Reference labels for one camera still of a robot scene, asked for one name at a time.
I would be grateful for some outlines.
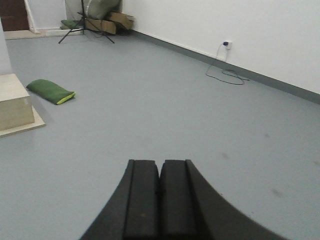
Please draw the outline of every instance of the gray floor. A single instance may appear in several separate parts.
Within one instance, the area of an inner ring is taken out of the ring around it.
[[[44,78],[77,92],[34,94],[44,128],[0,139],[0,239],[77,240],[128,159],[191,159],[234,206],[292,240],[320,237],[320,105],[136,36],[7,41],[26,86]],[[215,74],[224,80],[214,69]]]

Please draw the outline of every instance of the white wall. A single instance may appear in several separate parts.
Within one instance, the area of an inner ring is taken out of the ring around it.
[[[82,12],[81,0],[65,0],[67,19],[80,20]]]
[[[8,55],[7,44],[5,40],[4,31],[0,21],[0,75],[11,74],[12,68],[10,58]]]
[[[319,0],[123,0],[135,30],[320,94]]]
[[[65,0],[28,0],[37,29],[54,29],[67,19]]]

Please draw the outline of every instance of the tripod stand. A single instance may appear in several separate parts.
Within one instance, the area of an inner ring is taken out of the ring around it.
[[[107,34],[105,32],[103,32],[101,29],[99,29],[96,25],[94,25],[90,19],[88,19],[86,17],[86,13],[85,13],[85,4],[84,4],[84,0],[81,0],[81,7],[82,7],[82,13],[78,12],[78,14],[80,14],[82,17],[81,19],[77,22],[77,24],[70,29],[70,31],[67,32],[66,35],[64,35],[64,37],[59,41],[59,44],[62,43],[62,41],[70,34],[70,33],[74,33],[74,32],[78,32],[78,31],[82,31],[83,34],[85,34],[85,30],[89,30],[92,31],[91,29],[86,28],[86,20],[97,30],[100,32],[100,34],[102,36],[105,36],[107,39],[109,39],[110,42],[112,42],[113,44],[115,43],[110,37],[107,36]],[[80,23],[83,23],[83,29],[76,29]]]

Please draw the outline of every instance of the black cable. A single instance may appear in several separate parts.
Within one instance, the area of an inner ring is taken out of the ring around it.
[[[219,80],[219,81],[221,81],[221,82],[227,83],[227,84],[232,84],[232,85],[244,85],[244,84],[245,84],[245,81],[250,81],[250,80],[247,79],[247,78],[242,78],[242,77],[240,77],[240,76],[236,73],[236,71],[234,71],[234,70],[223,69],[223,70],[221,70],[221,73],[224,74],[224,75],[227,75],[227,76],[231,76],[231,77],[237,78],[237,79],[241,80],[241,83],[233,83],[233,82],[229,82],[229,81],[223,81],[223,80],[217,78],[216,76],[211,76],[211,75],[208,74],[210,68],[211,68],[211,67],[215,64],[215,62],[217,61],[217,57],[218,57],[218,54],[219,54],[219,51],[220,51],[220,48],[221,48],[222,45],[223,45],[223,43],[221,43],[221,44],[219,45],[219,47],[218,47],[218,49],[217,49],[217,51],[216,51],[216,55],[215,55],[216,57],[215,57],[215,59],[213,60],[212,64],[211,64],[211,65],[208,67],[208,69],[206,70],[205,75],[207,75],[207,76],[210,77],[210,78],[214,78],[214,79],[217,79],[217,80]]]

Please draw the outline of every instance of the brown door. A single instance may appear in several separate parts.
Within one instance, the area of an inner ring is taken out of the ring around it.
[[[25,0],[0,0],[3,31],[29,30]]]

